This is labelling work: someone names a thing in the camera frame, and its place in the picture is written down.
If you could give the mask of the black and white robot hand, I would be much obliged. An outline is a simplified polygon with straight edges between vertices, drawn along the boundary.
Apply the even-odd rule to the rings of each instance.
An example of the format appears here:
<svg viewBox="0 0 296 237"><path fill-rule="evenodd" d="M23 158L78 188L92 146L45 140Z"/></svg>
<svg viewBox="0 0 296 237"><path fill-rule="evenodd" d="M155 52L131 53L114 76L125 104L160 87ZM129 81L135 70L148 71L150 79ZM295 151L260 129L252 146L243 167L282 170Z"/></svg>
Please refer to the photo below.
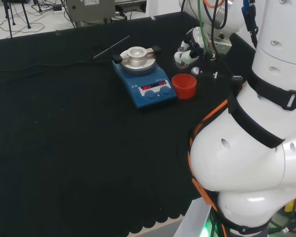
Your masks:
<svg viewBox="0 0 296 237"><path fill-rule="evenodd" d="M174 54L175 64L179 69L185 69L198 60L204 53L204 42L182 41L177 52Z"/></svg>

